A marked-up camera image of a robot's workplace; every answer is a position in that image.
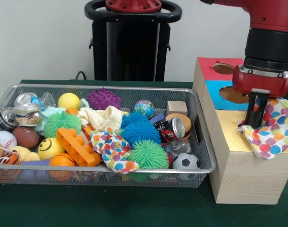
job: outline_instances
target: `white wall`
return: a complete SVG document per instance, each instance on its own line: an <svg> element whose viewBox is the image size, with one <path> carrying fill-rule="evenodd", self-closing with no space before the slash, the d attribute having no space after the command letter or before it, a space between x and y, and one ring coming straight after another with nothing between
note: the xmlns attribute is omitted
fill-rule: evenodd
<svg viewBox="0 0 288 227"><path fill-rule="evenodd" d="M93 79L89 0L0 0L0 90L22 79ZM249 16L242 9L174 0L166 81L192 81L197 56L243 57Z"/></svg>

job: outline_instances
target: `colorful spotted fabric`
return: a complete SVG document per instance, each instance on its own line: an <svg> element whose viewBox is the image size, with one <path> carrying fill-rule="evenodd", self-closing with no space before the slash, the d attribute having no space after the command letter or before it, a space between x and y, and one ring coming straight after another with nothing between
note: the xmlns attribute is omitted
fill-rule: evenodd
<svg viewBox="0 0 288 227"><path fill-rule="evenodd" d="M245 125L239 130L244 133L258 157L274 158L288 148L288 100L269 100L261 127L253 129Z"/></svg>
<svg viewBox="0 0 288 227"><path fill-rule="evenodd" d="M128 174L139 169L137 162L127 161L130 145L112 127L92 131L91 142L94 151L101 154L106 166L115 173Z"/></svg>

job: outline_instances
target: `black cable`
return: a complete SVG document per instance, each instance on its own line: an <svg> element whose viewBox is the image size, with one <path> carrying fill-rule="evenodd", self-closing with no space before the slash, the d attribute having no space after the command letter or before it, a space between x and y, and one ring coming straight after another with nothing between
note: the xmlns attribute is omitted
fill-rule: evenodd
<svg viewBox="0 0 288 227"><path fill-rule="evenodd" d="M86 75L85 75L85 73L84 73L83 71L79 71L79 72L77 73L77 76L76 76L76 78L75 78L75 79L78 79L80 74L82 74L82 75L83 75L83 78L84 78L84 80L86 80Z"/></svg>

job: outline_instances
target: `green table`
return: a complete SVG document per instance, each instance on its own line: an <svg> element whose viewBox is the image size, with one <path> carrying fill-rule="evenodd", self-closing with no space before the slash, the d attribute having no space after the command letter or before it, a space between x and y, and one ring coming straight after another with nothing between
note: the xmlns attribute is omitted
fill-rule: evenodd
<svg viewBox="0 0 288 227"><path fill-rule="evenodd" d="M135 82L81 80L23 80L22 83L136 85ZM192 83L177 82L141 85L192 87ZM111 225L287 227L288 183L276 206L215 204L208 177L198 189L0 184L0 226Z"/></svg>

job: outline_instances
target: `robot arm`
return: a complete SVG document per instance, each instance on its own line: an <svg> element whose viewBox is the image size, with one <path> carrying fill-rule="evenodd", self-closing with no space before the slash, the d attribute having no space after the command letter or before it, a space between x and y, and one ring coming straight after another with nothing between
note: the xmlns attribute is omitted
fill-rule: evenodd
<svg viewBox="0 0 288 227"><path fill-rule="evenodd" d="M250 14L245 63L235 68L233 87L250 97L245 124L260 126L268 98L288 91L288 0L201 0L242 7ZM253 111L256 98L260 108Z"/></svg>

